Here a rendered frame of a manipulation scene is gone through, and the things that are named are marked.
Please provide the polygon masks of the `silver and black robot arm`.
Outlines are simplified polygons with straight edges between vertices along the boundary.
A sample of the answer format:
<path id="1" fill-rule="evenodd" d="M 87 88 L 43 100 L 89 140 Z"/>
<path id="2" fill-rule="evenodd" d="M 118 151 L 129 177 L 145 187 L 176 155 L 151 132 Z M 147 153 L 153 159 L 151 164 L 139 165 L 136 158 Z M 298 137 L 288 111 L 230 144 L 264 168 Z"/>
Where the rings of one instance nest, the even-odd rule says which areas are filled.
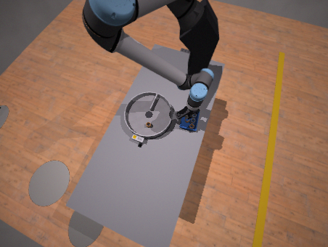
<path id="1" fill-rule="evenodd" d="M 195 26 L 205 9 L 198 0 L 86 0 L 82 19 L 90 37 L 103 49 L 120 53 L 173 82 L 180 90 L 190 89 L 186 107 L 176 113 L 180 119 L 200 108 L 213 81 L 213 72 L 204 68 L 187 75 L 123 31 L 124 26 L 165 5 L 182 31 Z"/>

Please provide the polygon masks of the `blue crate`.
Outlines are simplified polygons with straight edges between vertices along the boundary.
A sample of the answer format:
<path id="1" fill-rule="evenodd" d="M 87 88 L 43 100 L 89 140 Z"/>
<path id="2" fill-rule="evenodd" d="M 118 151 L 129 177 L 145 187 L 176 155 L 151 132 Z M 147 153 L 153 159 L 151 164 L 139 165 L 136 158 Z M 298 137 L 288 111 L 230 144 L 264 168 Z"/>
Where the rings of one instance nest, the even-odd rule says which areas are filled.
<path id="1" fill-rule="evenodd" d="M 189 128 L 189 125 L 191 124 L 191 119 L 192 118 L 190 118 L 189 119 L 189 123 L 186 123 L 185 122 L 185 116 L 183 117 L 183 118 L 181 118 L 181 123 L 180 123 L 180 129 L 186 129 L 186 130 L 189 130 L 189 131 L 193 131 L 193 132 L 195 132 L 196 130 L 197 130 L 197 123 L 198 123 L 198 118 L 199 118 L 199 114 L 200 114 L 200 112 L 198 113 L 197 112 L 197 116 L 196 116 L 196 118 L 195 118 L 195 122 L 192 120 L 192 122 L 194 122 L 193 124 L 194 124 L 194 128 L 193 128 L 193 126 L 190 126 L 190 127 L 192 127 L 193 129 L 190 129 Z"/>

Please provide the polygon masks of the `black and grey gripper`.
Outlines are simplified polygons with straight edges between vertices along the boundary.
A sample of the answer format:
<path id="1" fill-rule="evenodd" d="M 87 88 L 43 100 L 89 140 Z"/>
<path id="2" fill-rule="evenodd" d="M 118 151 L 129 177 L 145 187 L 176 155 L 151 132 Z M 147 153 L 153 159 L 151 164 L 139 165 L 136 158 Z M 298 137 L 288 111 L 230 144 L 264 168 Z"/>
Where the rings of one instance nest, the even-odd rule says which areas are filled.
<path id="1" fill-rule="evenodd" d="M 189 114 L 187 114 L 185 117 L 186 117 L 186 119 L 190 119 L 190 118 L 192 118 L 192 116 L 196 113 L 197 114 L 197 112 L 199 113 L 199 111 L 200 111 L 200 109 L 198 109 L 198 110 L 193 110 L 191 113 L 189 113 Z"/>

